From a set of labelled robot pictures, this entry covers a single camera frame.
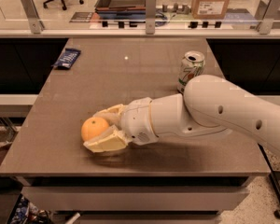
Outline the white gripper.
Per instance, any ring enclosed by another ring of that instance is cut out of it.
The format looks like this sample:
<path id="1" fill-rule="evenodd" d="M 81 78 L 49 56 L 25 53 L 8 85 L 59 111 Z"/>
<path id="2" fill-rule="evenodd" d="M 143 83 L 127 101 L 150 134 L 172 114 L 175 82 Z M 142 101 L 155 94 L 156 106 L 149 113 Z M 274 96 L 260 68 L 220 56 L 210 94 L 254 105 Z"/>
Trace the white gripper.
<path id="1" fill-rule="evenodd" d="M 159 137 L 154 134 L 151 124 L 151 102 L 151 98 L 143 98 L 134 100 L 128 105 L 113 105 L 96 112 L 95 117 L 105 119 L 112 126 L 85 141 L 83 146 L 93 153 L 121 150 L 128 146 L 124 133 L 139 146 L 156 143 Z M 122 131 L 115 125 L 121 125 Z"/>

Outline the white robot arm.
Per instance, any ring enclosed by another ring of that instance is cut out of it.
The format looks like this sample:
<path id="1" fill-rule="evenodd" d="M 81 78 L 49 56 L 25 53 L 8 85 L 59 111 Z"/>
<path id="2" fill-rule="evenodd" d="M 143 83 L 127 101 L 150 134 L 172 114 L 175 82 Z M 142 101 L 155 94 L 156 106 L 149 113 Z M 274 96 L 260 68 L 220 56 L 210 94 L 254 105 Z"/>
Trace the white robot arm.
<path id="1" fill-rule="evenodd" d="M 106 152 L 156 143 L 166 135 L 200 138 L 228 130 L 280 157 L 280 105 L 210 75 L 194 77 L 183 93 L 101 110 L 83 123 L 81 136 L 88 150 Z"/>

